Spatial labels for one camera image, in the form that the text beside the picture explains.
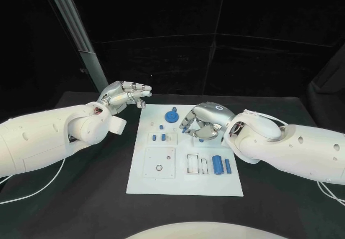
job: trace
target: blue battery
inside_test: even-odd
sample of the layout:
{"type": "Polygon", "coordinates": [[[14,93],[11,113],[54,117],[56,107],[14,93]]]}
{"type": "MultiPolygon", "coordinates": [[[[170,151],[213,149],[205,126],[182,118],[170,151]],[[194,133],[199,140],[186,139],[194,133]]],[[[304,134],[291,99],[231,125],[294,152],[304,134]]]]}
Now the blue battery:
{"type": "Polygon", "coordinates": [[[225,159],[226,174],[231,174],[229,161],[225,159]]]}
{"type": "Polygon", "coordinates": [[[213,163],[213,174],[216,174],[216,175],[223,174],[223,168],[222,168],[222,162],[220,162],[219,155],[212,156],[212,163],[213,163]]]}

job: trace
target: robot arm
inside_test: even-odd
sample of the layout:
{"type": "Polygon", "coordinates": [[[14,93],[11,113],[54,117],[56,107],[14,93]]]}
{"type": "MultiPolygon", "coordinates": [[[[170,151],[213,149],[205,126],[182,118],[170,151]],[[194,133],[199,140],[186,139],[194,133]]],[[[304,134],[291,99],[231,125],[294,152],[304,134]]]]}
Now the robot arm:
{"type": "Polygon", "coordinates": [[[121,134],[125,120],[112,116],[127,104],[144,109],[150,86],[115,81],[96,102],[15,117],[0,124],[0,177],[46,167],[121,134]]]}
{"type": "Polygon", "coordinates": [[[215,103],[200,103],[179,126],[205,140],[223,131],[222,146],[248,163],[259,160],[278,170],[319,182],[345,184],[345,135],[330,130],[287,125],[274,117],[245,110],[235,114],[215,103]],[[196,119],[199,130],[189,130],[196,119]]]}

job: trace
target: white board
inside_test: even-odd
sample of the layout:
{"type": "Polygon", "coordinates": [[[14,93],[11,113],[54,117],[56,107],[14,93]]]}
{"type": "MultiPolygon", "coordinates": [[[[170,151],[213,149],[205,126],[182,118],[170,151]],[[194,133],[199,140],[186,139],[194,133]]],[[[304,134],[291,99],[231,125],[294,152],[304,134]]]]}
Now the white board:
{"type": "Polygon", "coordinates": [[[182,134],[177,127],[192,107],[192,105],[145,105],[145,109],[141,110],[127,183],[128,194],[242,196],[233,153],[229,148],[220,146],[222,135],[210,141],[199,142],[196,138],[182,134]],[[169,123],[164,115],[173,107],[177,109],[179,120],[169,123]],[[166,134],[166,141],[161,141],[161,134],[166,134]],[[187,173],[187,155],[197,155],[199,173],[187,173]],[[213,174],[215,155],[222,158],[220,175],[213,174]],[[226,158],[231,174],[226,174],[223,162],[226,158]],[[200,159],[206,159],[207,174],[202,173],[200,159]]]}

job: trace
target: black table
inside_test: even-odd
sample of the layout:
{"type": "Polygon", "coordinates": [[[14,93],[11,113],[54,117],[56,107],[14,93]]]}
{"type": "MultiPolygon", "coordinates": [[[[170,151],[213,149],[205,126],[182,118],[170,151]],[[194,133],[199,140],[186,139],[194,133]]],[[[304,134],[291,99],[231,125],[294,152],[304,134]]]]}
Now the black table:
{"type": "MultiPolygon", "coordinates": [[[[59,107],[96,100],[96,93],[66,92],[59,107]]],[[[212,101],[233,113],[244,109],[270,114],[290,124],[314,126],[297,98],[153,95],[150,104],[212,101]]],[[[345,238],[345,207],[319,191],[313,181],[236,158],[244,197],[125,194],[140,110],[117,115],[127,120],[122,135],[66,159],[50,186],[33,197],[0,205],[0,238],[125,238],[156,226],[190,221],[239,224],[293,239],[345,238]]],[[[24,196],[46,184],[60,162],[15,175],[0,200],[24,196]]],[[[336,194],[343,186],[330,185],[336,194]]]]}

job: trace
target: small blue part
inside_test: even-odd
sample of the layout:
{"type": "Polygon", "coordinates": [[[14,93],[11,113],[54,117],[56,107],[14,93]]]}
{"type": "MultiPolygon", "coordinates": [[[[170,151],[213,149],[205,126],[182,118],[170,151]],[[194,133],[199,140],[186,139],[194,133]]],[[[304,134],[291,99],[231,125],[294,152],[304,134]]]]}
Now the small blue part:
{"type": "Polygon", "coordinates": [[[177,121],[177,109],[176,107],[171,108],[171,111],[166,113],[166,121],[169,123],[174,123],[177,121]]]}
{"type": "Polygon", "coordinates": [[[220,162],[219,155],[212,156],[212,164],[213,164],[213,174],[216,174],[216,175],[223,174],[223,168],[222,168],[222,162],[220,162]]]}
{"type": "Polygon", "coordinates": [[[225,159],[225,166],[226,166],[226,174],[231,174],[231,167],[229,167],[228,159],[225,159]]]}

